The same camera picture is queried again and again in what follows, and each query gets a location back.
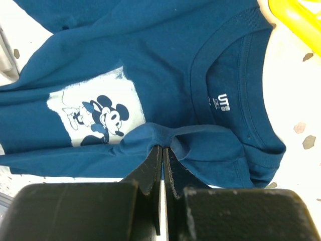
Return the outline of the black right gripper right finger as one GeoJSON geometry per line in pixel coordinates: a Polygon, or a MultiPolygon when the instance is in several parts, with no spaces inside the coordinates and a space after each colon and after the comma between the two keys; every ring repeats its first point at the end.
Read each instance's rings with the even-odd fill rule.
{"type": "Polygon", "coordinates": [[[206,185],[164,149],[169,240],[320,240],[303,200],[287,189],[206,185]]]}

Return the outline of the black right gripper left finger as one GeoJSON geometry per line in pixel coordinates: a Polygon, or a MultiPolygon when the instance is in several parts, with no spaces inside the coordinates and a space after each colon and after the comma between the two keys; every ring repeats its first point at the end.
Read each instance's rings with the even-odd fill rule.
{"type": "Polygon", "coordinates": [[[119,182],[24,187],[1,223],[1,240],[156,240],[162,149],[119,182]]]}

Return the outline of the blue Mickey t-shirt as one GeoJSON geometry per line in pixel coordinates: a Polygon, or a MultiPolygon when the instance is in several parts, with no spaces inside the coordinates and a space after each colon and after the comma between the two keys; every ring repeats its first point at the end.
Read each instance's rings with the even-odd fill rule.
{"type": "Polygon", "coordinates": [[[209,185],[264,188],[286,150],[265,110],[257,1],[17,1],[51,32],[1,87],[1,165],[120,178],[154,146],[209,185]]]}

